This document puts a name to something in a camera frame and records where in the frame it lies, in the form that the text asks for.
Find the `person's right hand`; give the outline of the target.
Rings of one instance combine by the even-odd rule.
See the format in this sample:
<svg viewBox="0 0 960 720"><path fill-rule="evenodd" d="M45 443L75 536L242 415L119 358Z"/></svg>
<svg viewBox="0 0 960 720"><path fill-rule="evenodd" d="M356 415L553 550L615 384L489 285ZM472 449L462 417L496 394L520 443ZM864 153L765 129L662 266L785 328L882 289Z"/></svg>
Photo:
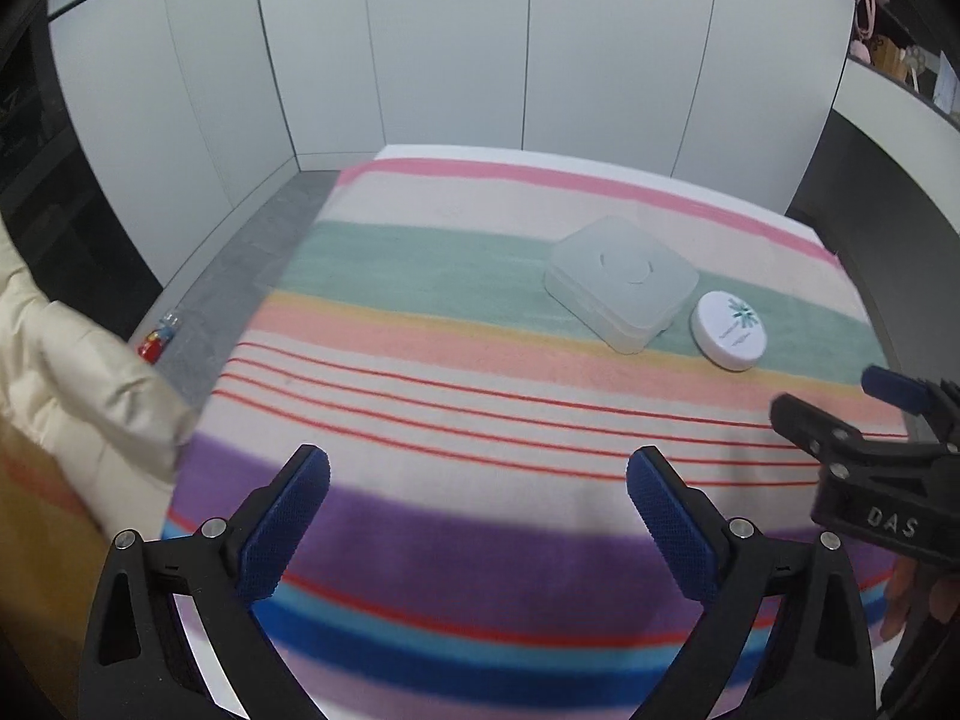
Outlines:
<svg viewBox="0 0 960 720"><path fill-rule="evenodd" d="M942 575L929 590L921 589L919 564L909 557L898 556L885 587L887 611L880 626L880 640L889 642L900 634L913 608L926 606L926 613L937 622L949 622L958 608L960 583L957 575Z"/></svg>

